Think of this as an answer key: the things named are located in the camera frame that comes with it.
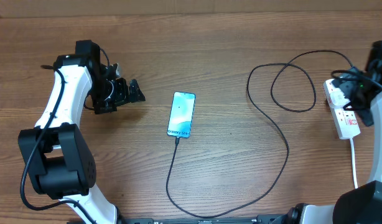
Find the blue Galaxy S24+ smartphone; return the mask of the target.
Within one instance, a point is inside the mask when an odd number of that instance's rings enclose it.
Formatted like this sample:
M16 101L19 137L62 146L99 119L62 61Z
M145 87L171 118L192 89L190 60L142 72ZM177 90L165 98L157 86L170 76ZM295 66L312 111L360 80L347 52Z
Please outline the blue Galaxy S24+ smartphone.
M170 110L167 135L190 137L196 96L194 93L175 92Z

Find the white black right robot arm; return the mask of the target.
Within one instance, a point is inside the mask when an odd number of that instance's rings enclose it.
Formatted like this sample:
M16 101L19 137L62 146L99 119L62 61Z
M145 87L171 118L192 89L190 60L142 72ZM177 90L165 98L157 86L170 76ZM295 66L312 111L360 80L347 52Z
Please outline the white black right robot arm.
M360 130L356 116L374 127L373 163L365 185L341 195L333 205L300 203L275 223L382 223L382 40L372 43L364 70L334 70L323 84L340 139Z

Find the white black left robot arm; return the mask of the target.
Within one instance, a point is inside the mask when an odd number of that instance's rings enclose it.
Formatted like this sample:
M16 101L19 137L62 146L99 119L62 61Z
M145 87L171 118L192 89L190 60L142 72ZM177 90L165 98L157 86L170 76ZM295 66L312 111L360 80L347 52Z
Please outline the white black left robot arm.
M117 63L101 62L104 54L92 40L79 40L74 54L59 55L44 67L55 75L49 101L35 126L18 136L25 163L20 197L31 210L66 204L84 223L126 221L96 184L95 160L79 125L88 97L90 110L104 114L145 96L136 80L121 77Z

